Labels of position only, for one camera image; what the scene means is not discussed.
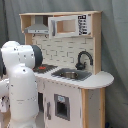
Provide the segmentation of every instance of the gray wall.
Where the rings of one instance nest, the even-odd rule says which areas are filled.
[[[7,29],[5,24],[3,1],[0,0],[0,48],[8,40]]]
[[[114,83],[106,88],[106,121],[128,127],[128,0],[5,0],[10,40],[24,44],[19,13],[100,10],[102,13],[102,70]]]

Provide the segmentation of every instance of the toy kitchen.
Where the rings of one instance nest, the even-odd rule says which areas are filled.
[[[33,69],[43,94],[42,128],[105,128],[105,87],[101,71],[101,12],[20,14],[26,45],[42,50]]]

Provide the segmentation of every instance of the wooden countertop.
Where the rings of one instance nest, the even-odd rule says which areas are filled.
[[[41,78],[42,80],[51,80],[51,81],[57,81],[57,82],[62,82],[65,84],[69,84],[70,86],[75,86],[78,88],[83,88],[83,89],[96,89],[96,88],[103,88],[106,86],[109,86],[110,84],[113,83],[114,77],[107,72],[100,71],[96,75],[91,75],[87,79],[83,81],[72,81],[72,80],[67,80],[63,78],[58,78],[58,77],[53,77],[51,74],[61,68],[64,67],[57,67],[45,74],[38,74],[35,73],[36,77]]]
[[[80,15],[80,14],[94,14],[94,13],[101,13],[101,11],[23,13],[20,15]]]

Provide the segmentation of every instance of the sink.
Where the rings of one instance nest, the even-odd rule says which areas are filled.
[[[77,78],[71,79],[71,78],[62,77],[61,74],[63,74],[63,73],[76,73]],[[69,79],[69,80],[73,80],[73,81],[83,81],[83,80],[87,79],[89,76],[91,76],[92,73],[87,72],[87,71],[76,70],[76,69],[62,68],[62,69],[52,73],[51,75],[54,77]]]

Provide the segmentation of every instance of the backsplash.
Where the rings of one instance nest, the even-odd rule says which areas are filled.
[[[70,37],[50,40],[43,34],[33,34],[32,41],[42,49],[44,64],[74,68],[81,51],[86,50],[93,57],[93,38]],[[81,62],[86,62],[85,70],[93,71],[93,66],[90,66],[90,60],[86,55],[82,55]]]

